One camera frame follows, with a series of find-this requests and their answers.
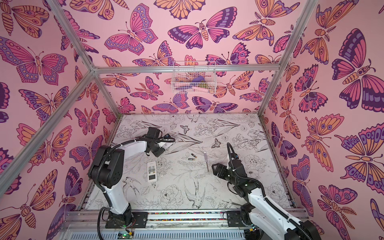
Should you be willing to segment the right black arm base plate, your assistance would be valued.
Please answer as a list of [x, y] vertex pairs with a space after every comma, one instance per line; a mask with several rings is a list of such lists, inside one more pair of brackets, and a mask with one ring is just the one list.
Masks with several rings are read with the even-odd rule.
[[251, 227], [249, 219], [242, 215], [241, 211], [227, 211], [226, 219], [229, 227]]

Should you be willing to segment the purple item in basket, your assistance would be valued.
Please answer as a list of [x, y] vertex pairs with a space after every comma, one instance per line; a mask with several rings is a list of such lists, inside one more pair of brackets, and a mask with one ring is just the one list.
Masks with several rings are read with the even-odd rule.
[[191, 85], [196, 86], [200, 83], [205, 83], [205, 82], [206, 82], [206, 80], [203, 76], [198, 76], [191, 81]]

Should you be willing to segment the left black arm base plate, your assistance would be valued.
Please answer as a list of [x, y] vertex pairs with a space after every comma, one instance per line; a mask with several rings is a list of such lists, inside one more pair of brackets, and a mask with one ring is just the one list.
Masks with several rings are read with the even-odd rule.
[[148, 212], [129, 212], [125, 215], [117, 215], [109, 212], [106, 229], [125, 229], [133, 224], [134, 229], [144, 229], [147, 225]]

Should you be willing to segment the small white remote control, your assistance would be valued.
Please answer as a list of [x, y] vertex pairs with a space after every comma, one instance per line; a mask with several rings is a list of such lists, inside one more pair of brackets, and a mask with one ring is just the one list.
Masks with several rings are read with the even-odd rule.
[[152, 161], [147, 163], [147, 180], [149, 183], [156, 182], [157, 176], [157, 162]]

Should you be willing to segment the aluminium front rail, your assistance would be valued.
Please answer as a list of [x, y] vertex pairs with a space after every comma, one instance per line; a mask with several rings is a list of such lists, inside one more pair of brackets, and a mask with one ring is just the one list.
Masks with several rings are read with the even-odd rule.
[[[98, 211], [71, 212], [59, 234], [60, 240], [117, 240], [119, 232], [132, 232], [132, 240], [247, 240], [270, 238], [255, 226], [229, 227], [227, 211], [133, 211], [148, 212], [144, 229], [134, 229], [133, 224], [125, 229], [106, 229], [108, 214], [99, 218]], [[288, 213], [306, 221], [302, 209]]]

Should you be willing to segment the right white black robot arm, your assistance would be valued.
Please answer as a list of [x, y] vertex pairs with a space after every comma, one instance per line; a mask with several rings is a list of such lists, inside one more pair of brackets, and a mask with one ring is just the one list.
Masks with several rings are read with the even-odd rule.
[[263, 184], [248, 177], [239, 155], [227, 143], [228, 164], [212, 165], [213, 174], [226, 180], [233, 191], [246, 203], [241, 206], [242, 220], [246, 226], [255, 226], [272, 240], [320, 240], [313, 223], [302, 221], [279, 206], [265, 191]]

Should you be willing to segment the clear handle screwdriver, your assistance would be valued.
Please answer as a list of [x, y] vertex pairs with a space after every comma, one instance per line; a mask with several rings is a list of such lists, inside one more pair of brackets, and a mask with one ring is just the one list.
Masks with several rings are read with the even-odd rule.
[[210, 171], [210, 167], [209, 167], [209, 161], [208, 161], [208, 154], [207, 152], [204, 152], [204, 159], [205, 159], [205, 163], [206, 163], [206, 167], [207, 167], [207, 172]]

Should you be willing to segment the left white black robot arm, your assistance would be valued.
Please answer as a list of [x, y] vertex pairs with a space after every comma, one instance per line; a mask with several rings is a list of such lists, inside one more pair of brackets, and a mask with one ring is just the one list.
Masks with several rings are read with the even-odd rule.
[[176, 139], [169, 134], [161, 135], [158, 128], [150, 127], [143, 136], [125, 141], [114, 146], [101, 146], [91, 164], [88, 177], [101, 190], [108, 206], [100, 213], [108, 211], [106, 227], [127, 227], [134, 221], [132, 207], [123, 191], [123, 168], [125, 160], [145, 153], [155, 157], [162, 155]]

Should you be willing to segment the small green circuit board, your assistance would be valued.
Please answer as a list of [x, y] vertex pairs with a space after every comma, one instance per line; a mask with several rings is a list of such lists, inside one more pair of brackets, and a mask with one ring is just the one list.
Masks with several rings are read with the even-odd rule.
[[132, 232], [119, 232], [118, 240], [131, 240], [133, 239], [134, 234]]

